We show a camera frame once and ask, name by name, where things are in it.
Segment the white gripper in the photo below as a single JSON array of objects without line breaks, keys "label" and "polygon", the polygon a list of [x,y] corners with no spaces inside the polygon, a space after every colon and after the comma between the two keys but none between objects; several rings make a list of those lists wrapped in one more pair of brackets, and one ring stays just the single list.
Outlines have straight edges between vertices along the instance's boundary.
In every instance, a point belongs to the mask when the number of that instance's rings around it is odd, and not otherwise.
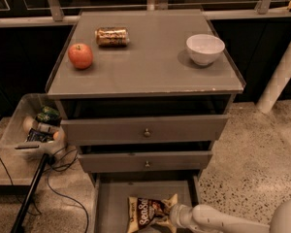
[{"label": "white gripper", "polygon": [[192,229],[196,226],[193,219],[193,208],[182,204],[175,204],[170,210],[170,221],[176,228]]}]

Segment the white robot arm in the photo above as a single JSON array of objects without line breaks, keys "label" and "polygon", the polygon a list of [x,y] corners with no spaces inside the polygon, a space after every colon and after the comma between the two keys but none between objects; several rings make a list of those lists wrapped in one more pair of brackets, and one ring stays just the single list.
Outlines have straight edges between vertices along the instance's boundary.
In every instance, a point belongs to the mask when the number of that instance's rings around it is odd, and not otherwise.
[{"label": "white robot arm", "polygon": [[291,200],[279,205],[270,224],[223,214],[208,205],[194,208],[176,204],[170,211],[171,223],[193,233],[291,233]]}]

